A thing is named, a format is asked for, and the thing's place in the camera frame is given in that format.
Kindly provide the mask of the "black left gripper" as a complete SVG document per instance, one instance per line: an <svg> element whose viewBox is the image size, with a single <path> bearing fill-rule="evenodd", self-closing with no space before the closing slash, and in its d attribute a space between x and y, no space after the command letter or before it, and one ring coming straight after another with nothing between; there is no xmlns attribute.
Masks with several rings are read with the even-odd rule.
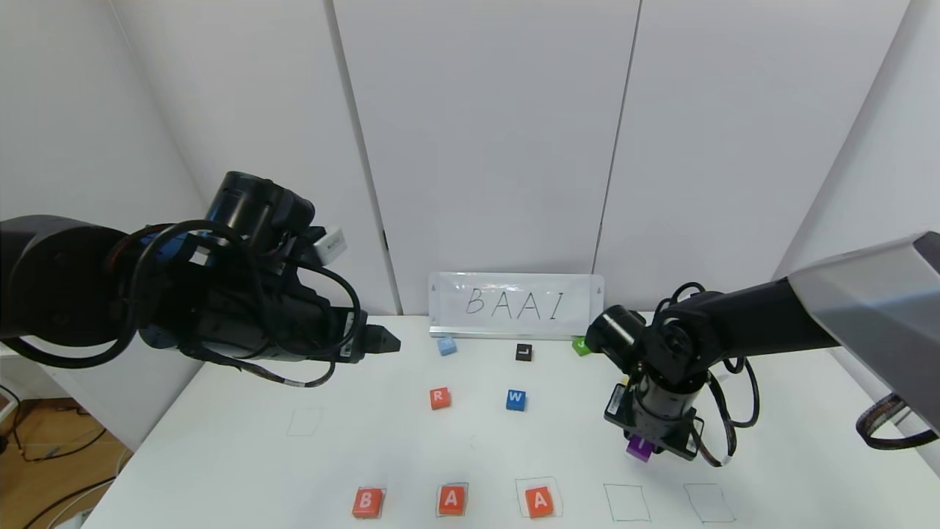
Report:
<svg viewBox="0 0 940 529"><path fill-rule="evenodd" d="M275 298L274 359L356 364L364 353L393 353L402 349L400 339L387 328L366 325L367 314L348 281L336 284L349 295L352 305L333 306L301 282L285 282Z"/></svg>

